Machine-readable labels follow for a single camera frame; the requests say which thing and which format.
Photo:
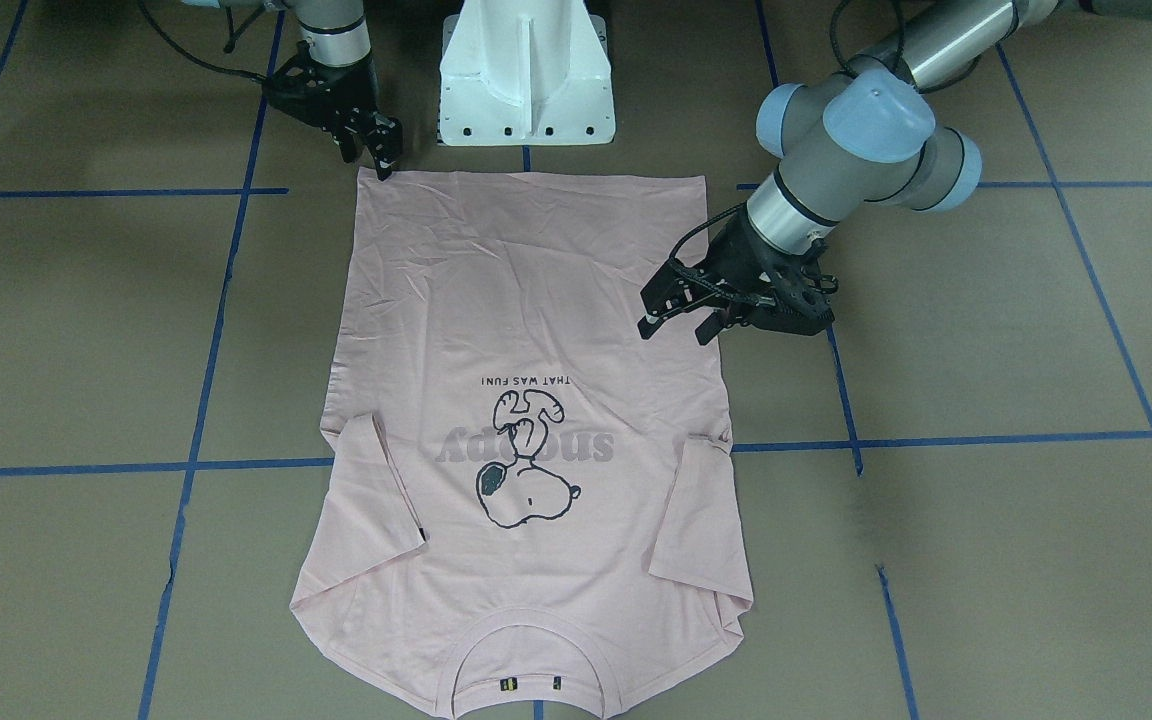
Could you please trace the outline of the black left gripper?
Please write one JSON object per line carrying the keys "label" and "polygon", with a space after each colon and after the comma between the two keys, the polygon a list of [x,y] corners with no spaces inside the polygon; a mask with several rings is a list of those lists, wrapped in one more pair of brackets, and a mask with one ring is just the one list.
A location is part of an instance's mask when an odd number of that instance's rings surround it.
{"label": "black left gripper", "polygon": [[765,242],[745,210],[726,210],[687,232],[681,243],[707,241],[707,253],[694,264],[664,263],[641,288],[643,340],[653,338],[673,316],[717,306],[695,329],[700,346],[741,319],[768,316],[776,323],[797,319],[788,296],[795,288],[797,256]]}

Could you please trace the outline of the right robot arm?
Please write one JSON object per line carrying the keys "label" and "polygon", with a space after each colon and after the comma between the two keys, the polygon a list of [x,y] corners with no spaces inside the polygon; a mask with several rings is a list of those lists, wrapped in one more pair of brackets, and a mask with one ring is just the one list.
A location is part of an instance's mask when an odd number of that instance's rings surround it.
{"label": "right robot arm", "polygon": [[227,17],[230,53],[257,20],[278,15],[296,28],[291,56],[270,60],[265,71],[217,65],[185,50],[147,8],[136,8],[147,28],[170,50],[205,70],[255,83],[270,108],[332,138],[340,158],[355,164],[369,156],[376,179],[387,181],[397,169],[404,132],[397,118],[384,113],[365,3],[362,1],[200,1]]}

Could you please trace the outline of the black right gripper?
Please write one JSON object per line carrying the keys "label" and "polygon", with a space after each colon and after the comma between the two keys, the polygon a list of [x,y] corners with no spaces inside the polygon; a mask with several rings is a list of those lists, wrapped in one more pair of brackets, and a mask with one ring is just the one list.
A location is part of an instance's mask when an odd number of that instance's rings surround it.
{"label": "black right gripper", "polygon": [[374,59],[366,55],[347,67],[329,67],[310,55],[296,60],[301,122],[335,132],[335,145],[346,164],[356,162],[358,150],[353,135],[361,136],[376,179],[391,179],[403,152],[403,126],[396,118],[380,113]]}

